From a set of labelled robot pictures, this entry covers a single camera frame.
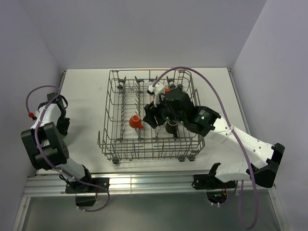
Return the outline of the orange brown mug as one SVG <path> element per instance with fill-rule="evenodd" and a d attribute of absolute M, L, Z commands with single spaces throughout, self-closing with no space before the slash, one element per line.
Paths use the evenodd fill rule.
<path fill-rule="evenodd" d="M 129 126 L 134 129 L 143 129 L 141 118 L 138 115 L 133 115 L 129 120 Z"/>

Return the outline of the dark brown mug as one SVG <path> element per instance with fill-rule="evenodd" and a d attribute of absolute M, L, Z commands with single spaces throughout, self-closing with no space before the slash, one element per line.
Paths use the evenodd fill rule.
<path fill-rule="evenodd" d="M 166 122 L 165 130 L 167 133 L 172 134 L 173 138 L 178 137 L 178 130 L 179 130 L 179 125 L 177 122 L 173 122 L 168 120 Z"/>

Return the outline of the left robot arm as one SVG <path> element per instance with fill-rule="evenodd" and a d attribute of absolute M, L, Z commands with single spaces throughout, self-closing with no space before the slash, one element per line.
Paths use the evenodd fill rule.
<path fill-rule="evenodd" d="M 47 101 L 40 103 L 38 110 L 28 112 L 34 125 L 21 132 L 21 139 L 36 170 L 54 170 L 67 184 L 89 192 L 94 180 L 89 170 L 69 157 L 64 138 L 68 134 L 70 119 L 66 117 L 68 102 L 56 92 L 47 95 Z"/>

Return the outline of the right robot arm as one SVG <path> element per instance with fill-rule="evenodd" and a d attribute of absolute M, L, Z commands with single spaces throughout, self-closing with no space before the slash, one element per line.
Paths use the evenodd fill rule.
<path fill-rule="evenodd" d="M 180 123 L 189 132 L 214 140 L 242 153 L 244 162 L 216 163 L 210 169 L 208 182 L 220 187 L 224 182 L 251 180 L 258 186 L 271 188 L 282 161 L 285 147 L 263 142 L 241 129 L 228 124 L 218 112 L 206 106 L 194 105 L 180 88 L 166 91 L 164 86 L 149 86 L 153 100 L 145 105 L 143 121 L 152 128 L 166 122 Z"/>

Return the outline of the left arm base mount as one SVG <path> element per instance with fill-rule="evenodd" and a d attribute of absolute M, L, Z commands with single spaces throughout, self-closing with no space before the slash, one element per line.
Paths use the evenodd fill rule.
<path fill-rule="evenodd" d="M 96 200 L 98 193 L 105 193 L 109 189 L 110 179 L 107 177 L 92 178 L 91 184 L 98 185 L 101 188 L 82 184 L 78 181 L 68 182 L 66 184 L 65 193 L 75 194 L 75 203 L 78 207 L 92 207 Z"/>

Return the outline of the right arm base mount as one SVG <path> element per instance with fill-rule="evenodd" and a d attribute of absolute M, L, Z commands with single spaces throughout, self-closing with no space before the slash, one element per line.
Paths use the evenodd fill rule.
<path fill-rule="evenodd" d="M 218 190 L 236 188 L 236 182 L 234 180 L 222 182 L 215 176 L 215 170 L 210 170 L 208 174 L 195 174 L 193 176 L 192 187 L 196 190 Z"/>

